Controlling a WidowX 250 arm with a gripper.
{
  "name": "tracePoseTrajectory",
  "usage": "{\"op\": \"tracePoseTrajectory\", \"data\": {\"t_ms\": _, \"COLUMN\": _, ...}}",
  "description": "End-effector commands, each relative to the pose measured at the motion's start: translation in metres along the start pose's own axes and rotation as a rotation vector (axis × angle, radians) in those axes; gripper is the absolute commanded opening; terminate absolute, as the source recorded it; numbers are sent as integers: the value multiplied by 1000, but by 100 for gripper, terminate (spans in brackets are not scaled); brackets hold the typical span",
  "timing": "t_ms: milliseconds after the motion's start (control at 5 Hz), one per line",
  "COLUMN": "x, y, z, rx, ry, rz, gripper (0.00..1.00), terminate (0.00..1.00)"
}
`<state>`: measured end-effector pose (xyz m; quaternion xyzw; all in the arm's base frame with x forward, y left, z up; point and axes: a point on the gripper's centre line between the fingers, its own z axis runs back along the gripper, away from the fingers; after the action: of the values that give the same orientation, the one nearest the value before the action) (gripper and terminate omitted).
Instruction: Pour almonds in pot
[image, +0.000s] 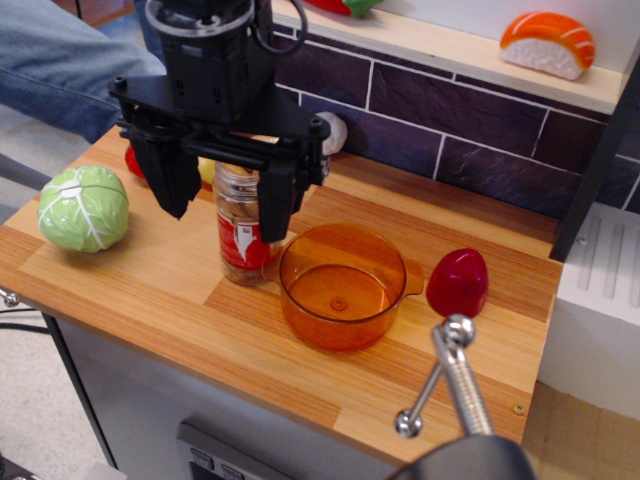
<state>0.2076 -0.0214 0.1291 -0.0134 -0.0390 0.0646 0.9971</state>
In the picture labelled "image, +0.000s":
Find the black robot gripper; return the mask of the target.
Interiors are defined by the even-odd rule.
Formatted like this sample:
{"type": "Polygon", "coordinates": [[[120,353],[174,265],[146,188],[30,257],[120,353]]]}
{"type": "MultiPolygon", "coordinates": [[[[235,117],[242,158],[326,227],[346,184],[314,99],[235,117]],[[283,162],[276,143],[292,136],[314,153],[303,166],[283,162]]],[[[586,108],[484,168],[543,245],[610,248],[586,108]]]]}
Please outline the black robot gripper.
{"type": "Polygon", "coordinates": [[[109,90],[160,207],[181,219],[201,189],[198,157],[261,171],[262,241],[283,240],[304,192],[328,173],[326,121],[275,84],[278,48],[268,1],[147,1],[143,17],[163,52],[163,75],[120,76],[109,90]]]}

